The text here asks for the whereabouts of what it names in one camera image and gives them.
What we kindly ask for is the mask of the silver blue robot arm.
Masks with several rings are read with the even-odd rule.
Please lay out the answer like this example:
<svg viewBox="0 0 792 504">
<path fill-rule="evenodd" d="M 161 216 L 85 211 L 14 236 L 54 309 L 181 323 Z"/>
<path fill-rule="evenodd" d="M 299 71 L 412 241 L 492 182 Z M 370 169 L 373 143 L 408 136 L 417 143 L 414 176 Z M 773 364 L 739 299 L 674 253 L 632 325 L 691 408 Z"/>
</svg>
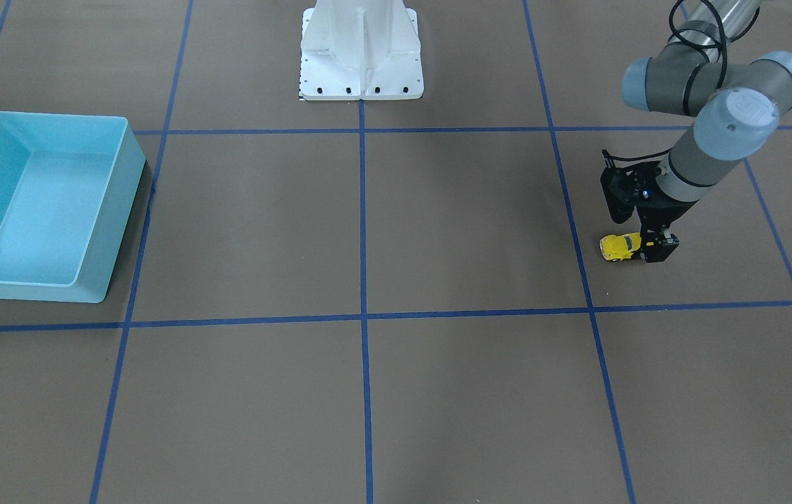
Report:
<svg viewBox="0 0 792 504">
<path fill-rule="evenodd" d="M 691 117 L 693 124 L 665 152 L 642 157 L 602 154 L 602 191 L 614 223 L 636 215 L 639 232 L 603 238 L 607 261 L 665 261 L 679 239 L 681 218 L 739 164 L 758 152 L 792 111 L 792 53 L 773 51 L 731 64 L 732 44 L 750 32 L 760 1 L 701 1 L 682 24 L 681 2 L 668 15 L 671 31 L 655 57 L 627 67 L 627 106 Z"/>
</svg>

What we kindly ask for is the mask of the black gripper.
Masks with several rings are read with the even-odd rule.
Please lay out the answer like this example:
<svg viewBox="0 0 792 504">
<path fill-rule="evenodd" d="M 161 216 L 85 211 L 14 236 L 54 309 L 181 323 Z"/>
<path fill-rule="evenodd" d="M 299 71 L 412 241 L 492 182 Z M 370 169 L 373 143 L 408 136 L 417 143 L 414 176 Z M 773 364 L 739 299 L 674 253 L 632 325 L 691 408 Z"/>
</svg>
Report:
<svg viewBox="0 0 792 504">
<path fill-rule="evenodd" d="M 693 205 L 696 202 L 681 202 L 668 197 L 656 184 L 639 185 L 639 256 L 642 260 L 661 263 L 669 258 L 680 245 L 679 239 L 669 227 Z"/>
</svg>

